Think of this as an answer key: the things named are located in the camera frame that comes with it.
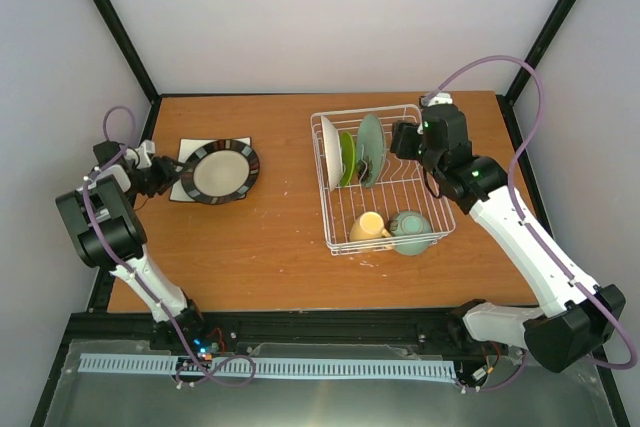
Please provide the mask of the light blue plate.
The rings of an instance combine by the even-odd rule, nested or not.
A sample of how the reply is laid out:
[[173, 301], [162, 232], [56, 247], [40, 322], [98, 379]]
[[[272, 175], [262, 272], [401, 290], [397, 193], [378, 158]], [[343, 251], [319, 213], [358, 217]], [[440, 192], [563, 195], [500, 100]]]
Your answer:
[[386, 139], [379, 118], [367, 114], [360, 123], [356, 136], [356, 172], [360, 184], [373, 187], [386, 162]]

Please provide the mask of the lime green small plate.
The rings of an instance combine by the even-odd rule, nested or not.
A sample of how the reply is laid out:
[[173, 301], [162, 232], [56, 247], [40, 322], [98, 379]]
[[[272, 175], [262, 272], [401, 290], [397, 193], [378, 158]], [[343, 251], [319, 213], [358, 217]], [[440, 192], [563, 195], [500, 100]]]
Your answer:
[[354, 175], [357, 163], [356, 142], [349, 132], [341, 132], [339, 135], [341, 147], [341, 160], [343, 173], [339, 181], [340, 187], [347, 186]]

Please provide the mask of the white wire dish rack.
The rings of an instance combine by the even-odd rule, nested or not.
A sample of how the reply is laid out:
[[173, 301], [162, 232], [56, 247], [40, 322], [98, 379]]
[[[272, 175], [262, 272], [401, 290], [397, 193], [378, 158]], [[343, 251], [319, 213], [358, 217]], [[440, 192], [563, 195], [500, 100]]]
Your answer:
[[[355, 142], [362, 119], [367, 114], [376, 115], [383, 127], [386, 139], [386, 162], [382, 173], [371, 188], [363, 187], [355, 169], [351, 182], [328, 189], [327, 170], [323, 150], [321, 117], [326, 116], [339, 132], [349, 132]], [[435, 244], [455, 230], [452, 209], [445, 198], [432, 196], [434, 182], [424, 178], [422, 167], [412, 160], [400, 160], [390, 151], [392, 125], [396, 121], [422, 123], [420, 109], [412, 104], [332, 111], [311, 115], [311, 129], [317, 177], [321, 198], [322, 217], [326, 245], [332, 255], [355, 255], [374, 251], [394, 251], [394, 244], [402, 240], [411, 241], [430, 238]], [[399, 212], [414, 211], [423, 215], [431, 224], [433, 233], [408, 238], [393, 237], [350, 242], [349, 232], [354, 221], [364, 212], [380, 214], [387, 229], [389, 220]]]

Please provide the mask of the floral patterned plate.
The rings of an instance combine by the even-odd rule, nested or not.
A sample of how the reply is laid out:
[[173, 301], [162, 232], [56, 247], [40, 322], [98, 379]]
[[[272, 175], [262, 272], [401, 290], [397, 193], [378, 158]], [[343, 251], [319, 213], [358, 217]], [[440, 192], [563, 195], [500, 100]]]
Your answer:
[[339, 132], [326, 116], [321, 117], [323, 150], [327, 170], [328, 189], [333, 191], [339, 186], [343, 175], [342, 149]]

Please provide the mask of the yellow ceramic mug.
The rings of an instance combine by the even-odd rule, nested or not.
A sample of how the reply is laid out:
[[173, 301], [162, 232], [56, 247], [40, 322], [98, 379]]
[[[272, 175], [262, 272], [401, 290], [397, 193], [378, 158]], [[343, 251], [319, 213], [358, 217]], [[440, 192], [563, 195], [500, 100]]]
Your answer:
[[385, 227], [383, 217], [377, 212], [368, 211], [354, 221], [348, 238], [350, 242], [363, 242], [391, 238], [391, 234]]

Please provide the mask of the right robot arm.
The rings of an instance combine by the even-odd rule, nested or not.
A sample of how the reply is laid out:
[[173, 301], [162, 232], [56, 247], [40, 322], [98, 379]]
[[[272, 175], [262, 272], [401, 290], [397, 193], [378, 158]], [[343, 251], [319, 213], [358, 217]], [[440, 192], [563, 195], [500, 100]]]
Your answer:
[[418, 123], [395, 122], [390, 150], [420, 163], [426, 180], [438, 187], [434, 197], [453, 201], [481, 226], [538, 301], [534, 308], [468, 302], [452, 328], [456, 341], [521, 348], [559, 373], [610, 339], [626, 303], [623, 293], [615, 285], [600, 286], [576, 266], [523, 204], [499, 163], [473, 154], [457, 106], [431, 105]]

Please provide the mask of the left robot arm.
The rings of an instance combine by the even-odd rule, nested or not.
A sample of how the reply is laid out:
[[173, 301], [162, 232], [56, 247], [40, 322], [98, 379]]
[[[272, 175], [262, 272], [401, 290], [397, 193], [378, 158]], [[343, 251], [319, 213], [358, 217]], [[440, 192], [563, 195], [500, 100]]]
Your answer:
[[128, 200], [164, 193], [179, 179], [182, 165], [158, 156], [150, 140], [137, 148], [104, 141], [93, 152], [97, 165], [82, 185], [55, 199], [79, 258], [127, 284], [151, 311], [158, 331], [172, 333], [186, 349], [201, 347], [208, 325], [194, 301], [151, 258], [146, 232]]

